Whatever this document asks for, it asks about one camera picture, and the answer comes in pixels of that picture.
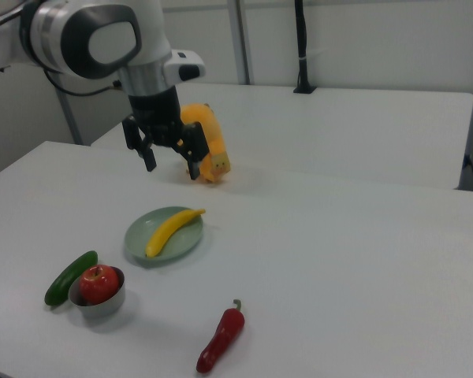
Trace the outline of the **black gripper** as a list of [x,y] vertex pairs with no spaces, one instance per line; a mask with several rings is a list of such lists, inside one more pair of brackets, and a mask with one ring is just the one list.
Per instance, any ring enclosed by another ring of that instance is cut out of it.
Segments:
[[121,122],[128,149],[135,150],[151,172],[157,166],[151,144],[173,147],[187,162],[190,179],[196,180],[209,147],[200,122],[182,124],[177,89],[149,96],[129,95],[128,100],[134,116]]

